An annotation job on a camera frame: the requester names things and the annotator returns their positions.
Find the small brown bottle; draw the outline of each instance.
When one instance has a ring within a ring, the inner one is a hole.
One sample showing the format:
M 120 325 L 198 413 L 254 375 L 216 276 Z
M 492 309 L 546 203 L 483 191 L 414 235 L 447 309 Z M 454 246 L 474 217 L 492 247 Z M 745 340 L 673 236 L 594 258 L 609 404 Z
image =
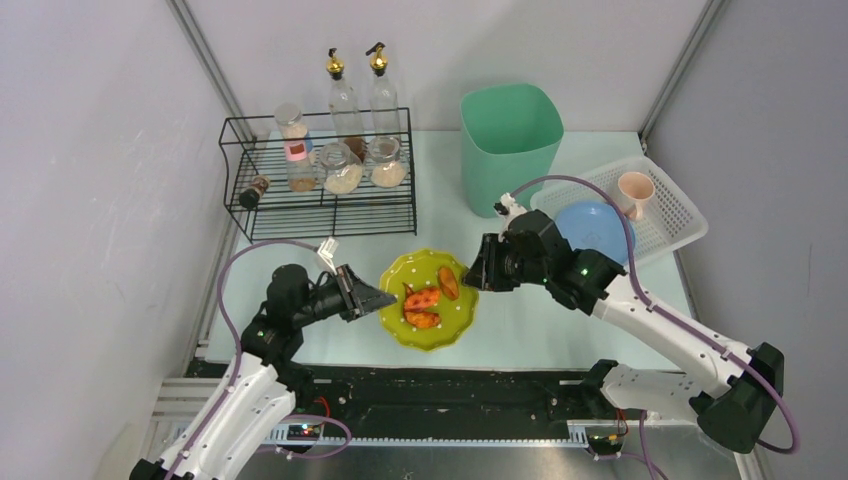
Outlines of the small brown bottle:
M 270 186 L 271 179 L 267 175 L 253 177 L 250 186 L 242 190 L 241 194 L 239 194 L 239 204 L 248 210 L 255 210 L 259 206 L 259 200 L 262 198 L 262 195 L 265 195 L 265 192 Z

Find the blue bowl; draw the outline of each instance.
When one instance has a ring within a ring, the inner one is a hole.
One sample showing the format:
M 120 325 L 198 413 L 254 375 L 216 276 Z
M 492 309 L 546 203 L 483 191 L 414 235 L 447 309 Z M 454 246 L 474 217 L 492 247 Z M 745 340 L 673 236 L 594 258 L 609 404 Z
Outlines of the blue bowl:
M 615 209 L 601 202 L 578 202 L 562 209 L 556 216 L 556 225 L 571 248 L 597 250 L 616 262 L 627 263 L 627 239 Z M 633 248 L 636 232 L 627 222 Z

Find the white wall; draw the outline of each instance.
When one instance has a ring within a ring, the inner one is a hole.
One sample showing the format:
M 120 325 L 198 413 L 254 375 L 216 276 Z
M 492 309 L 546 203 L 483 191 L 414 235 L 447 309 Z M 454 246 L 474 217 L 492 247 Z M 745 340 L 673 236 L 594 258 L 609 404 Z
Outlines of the white wall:
M 648 144 L 710 232 L 683 260 L 702 320 L 786 355 L 802 451 L 778 479 L 844 478 L 848 3 L 731 2 Z M 775 413 L 765 437 L 788 445 Z
M 286 100 L 327 110 L 327 50 L 368 104 L 365 51 L 388 47 L 389 75 L 419 129 L 459 128 L 462 95 L 529 81 L 568 130 L 642 126 L 705 0 L 205 0 L 190 2 L 247 114 Z
M 91 478 L 188 344 L 224 112 L 162 0 L 4 2 L 0 65 L 0 470 Z

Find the white connector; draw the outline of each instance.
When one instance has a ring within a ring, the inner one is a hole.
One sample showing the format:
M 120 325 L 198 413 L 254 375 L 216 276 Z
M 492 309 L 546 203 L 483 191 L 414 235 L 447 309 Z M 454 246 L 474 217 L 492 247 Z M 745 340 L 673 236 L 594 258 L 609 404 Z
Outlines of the white connector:
M 512 198 L 512 195 L 510 195 L 509 193 L 504 193 L 503 195 L 501 195 L 501 205 L 503 205 L 507 209 L 506 215 L 499 213 L 499 215 L 504 218 L 504 225 L 501 228 L 501 232 L 498 234 L 498 241 L 503 242 L 503 232 L 507 231 L 510 222 L 512 222 L 515 217 L 527 213 L 527 209 L 522 207 L 521 204 L 519 204 L 518 202 L 516 202 L 515 199 Z
M 335 275 L 336 266 L 333 264 L 333 254 L 336 253 L 336 249 L 339 248 L 339 241 L 333 237 L 327 237 L 326 240 L 321 242 L 321 245 L 318 247 L 318 266 L 321 270 L 325 270 L 329 273 Z

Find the green plastic container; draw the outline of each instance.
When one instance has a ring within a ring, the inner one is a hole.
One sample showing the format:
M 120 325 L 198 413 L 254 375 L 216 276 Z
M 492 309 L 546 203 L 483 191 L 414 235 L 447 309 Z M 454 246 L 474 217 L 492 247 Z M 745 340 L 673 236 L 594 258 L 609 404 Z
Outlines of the green plastic container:
M 462 98 L 462 186 L 471 210 L 494 217 L 501 195 L 551 168 L 563 127 L 551 99 L 526 83 L 471 92 Z M 542 185 L 525 190 L 518 201 Z

